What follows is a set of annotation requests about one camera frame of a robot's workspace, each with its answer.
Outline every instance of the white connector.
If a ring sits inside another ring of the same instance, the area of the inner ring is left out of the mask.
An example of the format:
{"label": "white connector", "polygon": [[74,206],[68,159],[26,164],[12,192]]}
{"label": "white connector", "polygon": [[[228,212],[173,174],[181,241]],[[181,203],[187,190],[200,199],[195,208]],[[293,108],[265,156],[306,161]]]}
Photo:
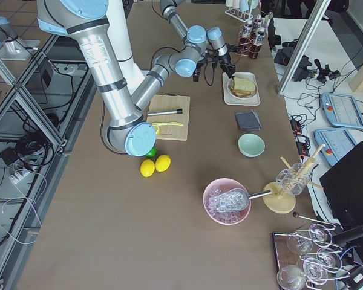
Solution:
{"label": "white connector", "polygon": [[26,178],[29,174],[31,174],[31,171],[27,169],[17,169],[14,174],[11,174],[9,176],[10,181],[13,184],[17,184],[20,181],[22,181],[24,178]]}

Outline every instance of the black bag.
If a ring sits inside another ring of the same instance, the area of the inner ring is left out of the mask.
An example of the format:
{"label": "black bag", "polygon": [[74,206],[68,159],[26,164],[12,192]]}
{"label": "black bag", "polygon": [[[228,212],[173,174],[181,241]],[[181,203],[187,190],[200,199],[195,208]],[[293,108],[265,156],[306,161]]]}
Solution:
{"label": "black bag", "polygon": [[349,5],[350,0],[331,0],[327,9],[333,12],[342,13],[347,11]]}

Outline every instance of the computer monitor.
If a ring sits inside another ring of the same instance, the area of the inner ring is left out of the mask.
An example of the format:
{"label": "computer monitor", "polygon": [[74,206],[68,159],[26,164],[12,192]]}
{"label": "computer monitor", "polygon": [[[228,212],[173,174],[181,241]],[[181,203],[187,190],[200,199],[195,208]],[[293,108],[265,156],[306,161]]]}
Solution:
{"label": "computer monitor", "polygon": [[[363,141],[352,148],[321,178],[333,215],[343,229],[363,224]],[[363,262],[363,237],[351,242]]]}

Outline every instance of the folded cloth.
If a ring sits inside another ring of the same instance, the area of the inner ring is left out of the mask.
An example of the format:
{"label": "folded cloth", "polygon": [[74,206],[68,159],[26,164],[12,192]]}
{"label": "folded cloth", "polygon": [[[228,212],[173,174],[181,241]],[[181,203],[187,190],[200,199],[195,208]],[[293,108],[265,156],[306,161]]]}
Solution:
{"label": "folded cloth", "polygon": [[238,127],[240,130],[260,130],[262,128],[260,119],[258,118],[257,112],[250,110],[250,112],[239,112],[235,113]]}

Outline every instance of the black cylinder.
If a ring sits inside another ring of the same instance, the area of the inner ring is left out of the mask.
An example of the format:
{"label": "black cylinder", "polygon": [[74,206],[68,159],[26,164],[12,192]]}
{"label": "black cylinder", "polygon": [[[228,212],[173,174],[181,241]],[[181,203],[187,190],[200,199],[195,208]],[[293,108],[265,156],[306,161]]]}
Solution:
{"label": "black cylinder", "polygon": [[332,241],[334,244],[343,247],[347,242],[359,239],[360,237],[363,237],[363,225],[358,225],[351,230],[343,231],[342,233],[333,236]]}

